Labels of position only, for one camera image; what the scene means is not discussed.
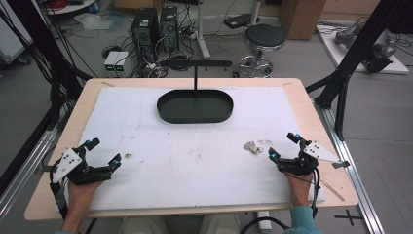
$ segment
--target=table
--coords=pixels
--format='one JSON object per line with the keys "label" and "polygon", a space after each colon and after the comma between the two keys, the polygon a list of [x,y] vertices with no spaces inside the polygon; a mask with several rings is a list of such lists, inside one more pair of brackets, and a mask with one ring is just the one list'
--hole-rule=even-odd
{"label": "table", "polygon": [[[301,81],[294,78],[278,79],[218,79],[200,78],[199,88],[206,87],[282,87],[288,98],[301,134],[306,139],[316,139],[332,152],[334,147],[309,99]],[[64,129],[56,150],[52,155],[50,165],[55,162],[67,145],[77,146],[82,131],[89,120],[94,104],[103,87],[188,87],[192,88],[193,80],[188,78],[172,79],[93,79],[82,92],[73,113]],[[334,169],[327,162],[319,162],[321,186],[324,188],[327,200],[318,204],[319,207],[353,206],[358,202],[357,194],[343,169]],[[133,215],[184,215],[224,212],[266,211],[288,209],[290,204],[262,204],[219,207],[193,207],[176,209],[144,209],[126,211],[99,211],[90,213],[90,217],[133,216]],[[55,212],[55,199],[49,188],[49,174],[43,174],[30,203],[24,213],[26,219],[59,219]]]}
{"label": "table", "polygon": [[59,14],[65,14],[65,13],[78,11],[78,10],[89,7],[95,1],[96,0],[85,0],[84,3],[81,4],[81,5],[67,5],[66,7],[64,7],[63,9],[60,9],[60,10],[48,9],[48,13],[51,14],[51,15],[59,15]]}

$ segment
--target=cardboard box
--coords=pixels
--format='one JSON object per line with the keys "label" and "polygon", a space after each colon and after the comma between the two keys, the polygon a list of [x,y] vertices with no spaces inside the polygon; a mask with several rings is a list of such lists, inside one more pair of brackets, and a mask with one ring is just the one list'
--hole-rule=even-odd
{"label": "cardboard box", "polygon": [[327,0],[321,18],[353,20],[370,17],[380,0]]}
{"label": "cardboard box", "polygon": [[267,4],[265,1],[261,1],[259,6],[258,16],[263,17],[275,17],[279,14],[280,5]]}
{"label": "cardboard box", "polygon": [[284,0],[279,22],[286,39],[309,40],[315,32],[326,0]]}
{"label": "cardboard box", "polygon": [[133,9],[142,7],[156,8],[158,13],[160,13],[163,5],[163,0],[115,0],[116,9],[129,13],[133,13]]}

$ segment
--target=black cable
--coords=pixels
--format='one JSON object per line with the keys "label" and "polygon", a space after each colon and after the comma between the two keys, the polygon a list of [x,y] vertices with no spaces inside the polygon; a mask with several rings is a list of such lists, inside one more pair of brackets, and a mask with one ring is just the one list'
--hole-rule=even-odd
{"label": "black cable", "polygon": [[119,46],[107,46],[103,48],[101,55],[104,59],[107,59],[111,52],[121,52],[122,49]]}
{"label": "black cable", "polygon": [[313,209],[313,219],[316,217],[317,212],[319,211],[319,209],[317,208],[317,205],[316,205],[316,201],[317,201],[317,198],[319,196],[319,182],[321,181],[321,178],[319,177],[319,169],[314,168],[314,172],[316,172],[316,174],[314,176],[314,180],[315,180],[314,196],[313,196],[313,204],[311,206],[311,208]]}
{"label": "black cable", "polygon": [[311,182],[311,181],[307,181],[306,179],[304,179],[304,178],[300,178],[300,177],[298,177],[298,176],[295,176],[295,175],[292,175],[292,174],[287,174],[287,173],[284,173],[286,176],[290,176],[290,177],[293,177],[293,178],[296,178],[296,179],[300,179],[300,180],[302,180],[302,181],[305,181],[305,182],[308,182],[308,183],[311,183],[311,184],[314,184],[313,182]]}
{"label": "black cable", "polygon": [[52,152],[52,150],[54,150],[55,148],[56,148],[56,144],[55,144],[52,148],[50,148],[50,149],[48,150],[48,152],[46,152],[46,153],[43,155],[43,157],[42,157],[42,167],[43,167],[43,168],[46,167],[46,165],[45,165],[46,156],[48,156],[49,153]]}
{"label": "black cable", "polygon": [[90,234],[92,231],[92,228],[94,228],[94,224],[97,222],[97,218],[92,219],[91,223],[88,226],[88,229],[86,230],[85,234]]}
{"label": "black cable", "polygon": [[186,51],[192,55],[194,55],[195,51],[192,48],[192,39],[189,36],[183,36],[181,39],[182,45],[185,47]]}
{"label": "black cable", "polygon": [[124,49],[122,49],[122,51],[128,51],[129,53],[131,53],[131,52],[133,52],[133,51],[136,52],[135,47],[134,47],[134,42],[131,41],[131,42],[129,42],[128,44],[126,44],[125,47],[124,47]]}
{"label": "black cable", "polygon": [[401,50],[401,51],[403,51],[403,52],[405,52],[407,55],[409,55],[409,56],[413,56],[413,54],[411,54],[411,53],[409,53],[409,52],[407,52],[407,51],[405,51],[405,50],[403,50],[403,49],[401,49],[399,46],[396,46],[399,50]]}
{"label": "black cable", "polygon": [[51,180],[51,182],[53,181],[53,173],[55,172],[55,169],[57,167],[57,165],[60,163],[61,158],[59,158],[57,161],[55,161],[52,164],[51,170],[49,171],[49,179]]}
{"label": "black cable", "polygon": [[397,34],[395,36],[395,42],[397,43],[398,46],[404,47],[404,48],[409,48],[412,46],[412,42],[406,39],[402,39],[400,34]]}
{"label": "black cable", "polygon": [[113,71],[115,72],[116,78],[120,78],[116,66],[118,65],[119,62],[125,60],[128,56],[129,55],[127,55],[126,57],[124,57],[122,59],[119,59],[117,62],[115,62],[115,64],[113,64]]}
{"label": "black cable", "polygon": [[[39,7],[39,9],[42,10],[41,13],[42,13],[42,16],[43,16],[44,19],[51,19],[50,15],[49,15],[49,11],[47,11],[44,8],[44,6],[41,6],[38,3],[38,7]],[[65,70],[64,72],[59,72],[59,73],[63,73],[63,74],[60,75],[59,79],[54,79],[54,81],[52,82],[52,85],[55,88],[54,90],[52,90],[52,96],[53,96],[54,95],[53,92],[57,91],[58,86],[60,86],[61,83],[62,84],[68,84],[68,85],[70,84],[70,86],[74,85],[73,82],[75,82],[75,81],[72,77],[78,75],[78,69],[77,69],[76,64],[74,62],[74,59],[71,55],[71,52],[68,48],[68,45],[67,45],[68,41],[67,41],[66,37],[64,36],[63,30],[61,29],[60,24],[56,23],[53,19],[51,19],[51,25],[54,27],[54,29],[56,31],[56,34],[57,34],[57,37],[61,40],[62,45],[65,48],[65,50],[66,50],[66,52],[69,56],[70,61],[72,62],[70,64],[65,58],[63,58],[62,62],[61,62],[60,59],[52,58],[52,60],[56,60],[55,64],[56,64],[56,67],[58,67],[56,69]],[[48,23],[46,25],[46,28],[48,28],[49,31],[52,33],[52,29],[51,29],[51,27]],[[52,53],[52,51],[49,51],[49,48],[47,47],[47,45],[42,45],[41,48],[43,48],[42,50],[44,50],[48,55]],[[54,55],[54,57],[60,57],[60,56],[62,56],[61,53],[59,53],[59,51],[56,51],[56,54]],[[52,67],[51,67],[51,74],[54,74],[52,77],[56,77],[56,75],[58,75],[54,71],[52,71]],[[65,87],[62,86],[62,93],[60,93],[60,98],[62,99],[62,101],[68,102],[70,100],[69,96],[71,96],[71,93],[69,93],[69,92],[70,92],[69,90],[66,90]]]}
{"label": "black cable", "polygon": [[[47,15],[47,16],[49,17],[49,19],[50,19],[49,12],[48,12],[47,10],[45,10],[44,8],[41,8],[41,9],[44,10],[44,11],[42,11],[43,13],[46,12],[46,15]],[[57,35],[59,36],[59,38],[60,38],[60,40],[61,40],[61,42],[62,42],[62,45],[63,45],[64,49],[66,50],[66,52],[67,52],[67,54],[68,54],[68,56],[69,56],[69,58],[70,58],[70,61],[71,61],[72,65],[73,65],[74,69],[77,69],[77,67],[76,67],[76,63],[75,63],[75,61],[74,61],[74,59],[73,59],[73,57],[72,57],[72,55],[71,55],[71,50],[70,50],[69,46],[70,46],[70,47],[72,48],[72,50],[76,53],[76,55],[79,57],[79,59],[84,63],[84,65],[89,69],[89,71],[90,71],[95,77],[98,77],[98,76],[94,73],[94,71],[88,66],[88,64],[85,62],[85,60],[79,55],[79,53],[76,51],[76,49],[73,47],[73,45],[67,40],[67,38],[64,36],[64,34],[61,32],[62,30],[61,30],[60,23],[59,23],[58,21],[51,20],[51,25],[56,29]]]}
{"label": "black cable", "polygon": [[348,28],[348,26],[344,24],[327,22],[321,19],[319,20],[318,25],[330,26],[332,28],[320,28],[320,29],[317,29],[314,34],[332,34],[333,32],[337,32],[337,31],[343,32]]}
{"label": "black cable", "polygon": [[127,37],[127,38],[125,38],[125,40],[122,42],[122,44],[121,44],[121,48],[122,48],[122,50],[124,50],[126,47],[127,47],[127,45],[129,44],[127,44],[125,47],[124,47],[124,45],[125,45],[125,43],[129,40],[129,39],[131,39],[132,41],[133,41],[133,39],[132,39],[132,35],[131,35],[131,31],[129,31],[129,33],[130,33],[130,36],[129,37]]}
{"label": "black cable", "polygon": [[122,45],[118,45],[118,40],[119,39],[121,39],[121,38],[125,38],[124,40],[127,40],[128,38],[129,38],[130,36],[120,36],[120,37],[118,37],[118,38],[116,38],[115,39],[115,45],[117,45],[118,47],[121,47],[122,48]]}
{"label": "black cable", "polygon": [[148,78],[165,78],[168,75],[168,68],[156,66],[155,68],[151,69],[151,72],[148,74]]}
{"label": "black cable", "polygon": [[185,22],[186,18],[188,18],[189,24],[191,25],[191,17],[189,15],[189,9],[194,6],[194,5],[189,5],[189,4],[185,4],[185,9],[180,11],[178,13],[178,15],[180,15],[181,13],[185,12],[185,17],[183,18],[183,20],[181,21],[181,23],[179,24],[178,28],[181,28],[183,23]]}
{"label": "black cable", "polygon": [[[230,9],[232,8],[232,6],[234,5],[234,3],[235,3],[236,1],[237,1],[237,0],[234,0],[233,3],[230,5],[230,7],[227,9],[227,12],[225,12],[225,16],[228,16],[228,12],[230,11]],[[206,39],[212,38],[212,37],[215,37],[216,35],[218,35],[218,32],[219,32],[219,30],[221,29],[221,26],[222,26],[222,23],[224,23],[224,20],[225,20],[225,17],[224,17],[224,19],[222,20],[222,22],[219,24],[218,30],[216,30],[216,32],[213,33],[212,35],[209,35]]]}
{"label": "black cable", "polygon": [[24,46],[24,48],[26,48],[30,54],[32,54],[33,59],[35,60],[35,62],[37,63],[41,73],[43,74],[43,76],[45,77],[45,79],[50,83],[52,83],[52,77],[51,77],[51,68],[50,65],[46,62],[46,59],[44,58],[43,54],[41,54],[40,52],[37,51],[37,48],[30,45],[30,43],[20,34],[20,32],[16,29],[16,27],[14,26],[13,22],[10,21],[9,17],[6,17],[6,15],[8,16],[9,14],[6,11],[6,14],[3,11],[0,11],[0,16],[1,18],[3,18],[4,22],[12,29],[12,31],[16,34],[16,36],[18,37],[18,39],[20,40],[20,42],[22,43],[22,45]]}
{"label": "black cable", "polygon": [[[169,58],[168,60],[189,60],[189,59],[185,56],[173,56]],[[188,65],[184,65],[184,66],[170,65],[169,68],[175,71],[187,71],[189,69],[189,66]]]}
{"label": "black cable", "polygon": [[286,230],[289,228],[289,226],[283,224],[281,221],[279,221],[278,219],[274,218],[274,217],[270,217],[270,216],[262,216],[262,217],[258,217],[255,220],[253,220],[252,222],[250,222],[249,224],[246,225],[246,227],[243,228],[243,230],[241,231],[241,234],[245,234],[249,228],[251,226],[253,226],[254,224],[260,222],[260,221],[264,221],[264,220],[270,220],[274,223],[276,223],[278,226],[280,226],[283,230]]}
{"label": "black cable", "polygon": [[100,35],[100,32],[99,32],[99,30],[95,30],[96,32],[97,32],[97,35],[96,36],[81,36],[81,35],[78,35],[78,34],[76,34],[76,33],[72,33],[72,34],[69,34],[70,36],[77,36],[77,37],[81,37],[81,38],[86,38],[86,39],[92,39],[92,38],[97,38],[97,37],[99,37],[99,35]]}

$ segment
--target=black oval tray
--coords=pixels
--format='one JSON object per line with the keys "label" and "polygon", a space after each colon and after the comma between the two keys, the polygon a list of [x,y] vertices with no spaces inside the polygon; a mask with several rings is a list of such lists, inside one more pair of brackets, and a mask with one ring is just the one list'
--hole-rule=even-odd
{"label": "black oval tray", "polygon": [[157,108],[172,124],[219,123],[231,116],[234,103],[219,90],[172,90],[159,97]]}

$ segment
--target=white device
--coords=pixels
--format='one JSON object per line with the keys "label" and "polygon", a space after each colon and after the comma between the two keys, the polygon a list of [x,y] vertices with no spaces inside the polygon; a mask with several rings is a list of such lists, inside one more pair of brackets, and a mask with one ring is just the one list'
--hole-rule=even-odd
{"label": "white device", "polygon": [[110,52],[104,67],[108,77],[128,77],[131,73],[129,52]]}
{"label": "white device", "polygon": [[[262,211],[262,212],[256,212],[257,213],[257,218],[262,217],[262,216],[270,216],[270,212],[268,211]],[[263,220],[258,222],[258,229],[261,234],[269,234],[271,233],[271,221],[270,220]]]}
{"label": "white device", "polygon": [[313,141],[304,149],[308,155],[313,158],[320,159],[323,161],[328,161],[332,163],[342,163],[342,161],[337,158],[333,153],[324,148],[320,143]]}
{"label": "white device", "polygon": [[57,183],[61,178],[69,174],[76,166],[82,163],[82,159],[71,148],[64,150],[58,164],[55,175],[53,176],[53,183]]}

